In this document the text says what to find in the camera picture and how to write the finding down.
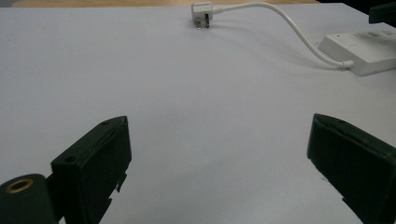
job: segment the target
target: black device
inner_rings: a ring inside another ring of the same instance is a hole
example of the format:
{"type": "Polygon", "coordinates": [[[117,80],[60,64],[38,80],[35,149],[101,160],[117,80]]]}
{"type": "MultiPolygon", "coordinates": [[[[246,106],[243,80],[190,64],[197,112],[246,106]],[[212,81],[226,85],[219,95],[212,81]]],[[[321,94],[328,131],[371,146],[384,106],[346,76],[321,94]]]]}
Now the black device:
{"type": "Polygon", "coordinates": [[[363,223],[396,219],[396,148],[325,115],[314,116],[308,158],[363,223]]]}
{"type": "Polygon", "coordinates": [[[51,163],[0,186],[0,223],[99,223],[132,159],[127,117],[101,122],[51,163]]]}

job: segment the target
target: wooden surface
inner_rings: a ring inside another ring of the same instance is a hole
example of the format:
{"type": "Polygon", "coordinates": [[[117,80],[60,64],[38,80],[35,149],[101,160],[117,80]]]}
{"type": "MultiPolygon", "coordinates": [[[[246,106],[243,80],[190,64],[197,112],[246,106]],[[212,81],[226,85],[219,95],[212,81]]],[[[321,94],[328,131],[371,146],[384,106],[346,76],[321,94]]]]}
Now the wooden surface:
{"type": "MultiPolygon", "coordinates": [[[[13,7],[167,7],[187,6],[197,0],[21,0],[13,7]]],[[[254,0],[215,0],[216,5],[254,2],[254,0]]],[[[270,4],[309,4],[315,0],[261,0],[270,4]]]]}

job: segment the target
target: metal prong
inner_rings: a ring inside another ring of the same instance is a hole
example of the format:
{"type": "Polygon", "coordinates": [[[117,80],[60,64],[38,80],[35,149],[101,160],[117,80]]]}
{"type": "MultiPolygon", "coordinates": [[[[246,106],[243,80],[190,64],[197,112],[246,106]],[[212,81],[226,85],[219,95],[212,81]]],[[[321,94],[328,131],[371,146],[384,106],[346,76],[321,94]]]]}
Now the metal prong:
{"type": "Polygon", "coordinates": [[[209,15],[207,13],[205,14],[205,27],[206,29],[209,28],[209,15]]]}
{"type": "Polygon", "coordinates": [[[202,23],[200,21],[196,21],[196,25],[197,25],[198,30],[202,29],[202,23]]]}

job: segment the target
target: white cable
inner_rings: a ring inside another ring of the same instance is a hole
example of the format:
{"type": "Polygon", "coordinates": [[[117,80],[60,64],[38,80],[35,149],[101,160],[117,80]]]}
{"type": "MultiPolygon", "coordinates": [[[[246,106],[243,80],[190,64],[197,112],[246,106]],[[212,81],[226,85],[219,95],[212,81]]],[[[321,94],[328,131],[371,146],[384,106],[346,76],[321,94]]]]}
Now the white cable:
{"type": "Polygon", "coordinates": [[[321,59],[323,62],[328,63],[330,65],[336,66],[338,68],[348,68],[353,66],[353,61],[345,61],[345,62],[337,62],[328,56],[324,55],[320,51],[318,51],[309,41],[306,39],[305,35],[301,32],[301,30],[298,28],[298,26],[294,23],[294,21],[286,15],[284,11],[282,11],[280,8],[273,6],[268,3],[245,3],[241,5],[236,5],[236,6],[230,6],[230,7],[218,7],[218,8],[213,8],[213,15],[214,14],[219,14],[224,11],[231,11],[231,10],[237,10],[241,8],[246,8],[246,7],[266,7],[269,9],[272,9],[274,12],[279,14],[294,30],[294,32],[297,34],[297,36],[300,37],[300,39],[304,42],[304,44],[311,50],[315,56],[317,56],[319,59],[321,59]]]}

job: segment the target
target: white power cord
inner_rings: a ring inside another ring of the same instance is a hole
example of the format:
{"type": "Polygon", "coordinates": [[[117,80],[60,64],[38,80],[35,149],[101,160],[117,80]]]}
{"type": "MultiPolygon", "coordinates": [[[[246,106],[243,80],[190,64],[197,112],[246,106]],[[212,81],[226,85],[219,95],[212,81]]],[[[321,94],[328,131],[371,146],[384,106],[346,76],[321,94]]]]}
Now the white power cord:
{"type": "Polygon", "coordinates": [[[293,31],[297,34],[297,36],[300,37],[300,39],[304,42],[304,44],[311,50],[311,52],[317,56],[319,59],[321,59],[323,62],[328,63],[330,65],[333,65],[338,68],[349,68],[353,66],[353,61],[344,61],[344,62],[337,62],[322,52],[318,51],[305,37],[305,35],[301,32],[301,30],[298,28],[298,26],[294,23],[294,21],[284,12],[282,11],[279,7],[276,7],[274,5],[268,4],[268,3],[245,3],[241,5],[236,5],[236,6],[229,6],[229,7],[217,7],[213,8],[211,2],[200,2],[200,3],[194,3],[191,5],[191,15],[192,15],[192,20],[194,21],[195,25],[198,27],[198,29],[201,29],[203,26],[203,23],[205,24],[206,28],[209,28],[209,21],[213,19],[213,15],[219,14],[224,11],[231,11],[231,10],[237,10],[241,8],[246,8],[246,7],[266,7],[269,9],[272,9],[274,12],[276,12],[279,16],[281,16],[293,29],[293,31]]]}

